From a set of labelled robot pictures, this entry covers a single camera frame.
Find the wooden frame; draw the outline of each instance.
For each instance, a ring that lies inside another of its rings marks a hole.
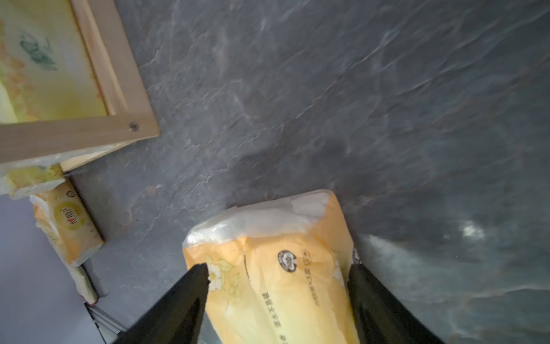
[[[160,133],[114,0],[71,2],[109,116],[0,125],[0,163],[106,146],[63,161],[68,171]]]

